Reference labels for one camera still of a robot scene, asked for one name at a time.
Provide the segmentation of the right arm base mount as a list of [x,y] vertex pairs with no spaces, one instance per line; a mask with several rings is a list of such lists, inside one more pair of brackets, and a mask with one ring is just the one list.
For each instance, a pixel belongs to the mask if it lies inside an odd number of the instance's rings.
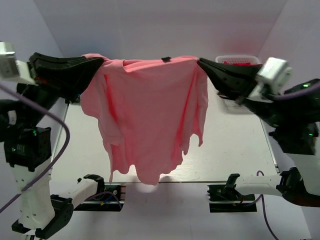
[[241,195],[228,191],[223,184],[207,186],[210,213],[256,213],[257,198],[254,194]]

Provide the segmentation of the pink t-shirt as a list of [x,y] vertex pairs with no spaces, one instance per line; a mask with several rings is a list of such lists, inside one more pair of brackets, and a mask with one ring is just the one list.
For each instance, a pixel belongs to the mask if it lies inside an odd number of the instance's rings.
[[208,77],[195,56],[109,59],[80,97],[84,114],[97,120],[110,171],[156,185],[183,162],[190,138],[203,143]]

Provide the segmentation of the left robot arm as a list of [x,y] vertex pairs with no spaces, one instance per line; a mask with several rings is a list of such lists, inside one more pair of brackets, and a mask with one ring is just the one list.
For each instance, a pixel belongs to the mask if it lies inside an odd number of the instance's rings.
[[34,53],[19,61],[13,50],[0,52],[0,76],[17,82],[10,94],[15,100],[0,102],[0,141],[4,144],[19,193],[20,217],[11,228],[30,239],[46,240],[64,228],[76,207],[105,196],[104,179],[95,174],[80,178],[63,194],[50,193],[49,171],[58,157],[52,156],[51,128],[39,127],[58,99],[75,102],[103,64],[100,57],[56,58]]

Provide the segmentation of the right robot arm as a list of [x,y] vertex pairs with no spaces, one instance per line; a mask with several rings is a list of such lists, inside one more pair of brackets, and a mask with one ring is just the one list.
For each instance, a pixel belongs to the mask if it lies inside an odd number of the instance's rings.
[[198,60],[213,86],[273,128],[269,135],[294,162],[271,176],[231,174],[223,185],[208,187],[211,202],[243,203],[247,195],[272,195],[302,206],[320,205],[320,81],[315,78],[288,90],[292,68],[270,57],[264,64],[232,65]]

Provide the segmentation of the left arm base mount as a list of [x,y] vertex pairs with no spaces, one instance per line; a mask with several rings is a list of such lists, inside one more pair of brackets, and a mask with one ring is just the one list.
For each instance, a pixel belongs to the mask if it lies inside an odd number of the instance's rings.
[[105,184],[105,194],[92,198],[75,208],[75,211],[82,212],[120,212],[125,203],[126,185]]

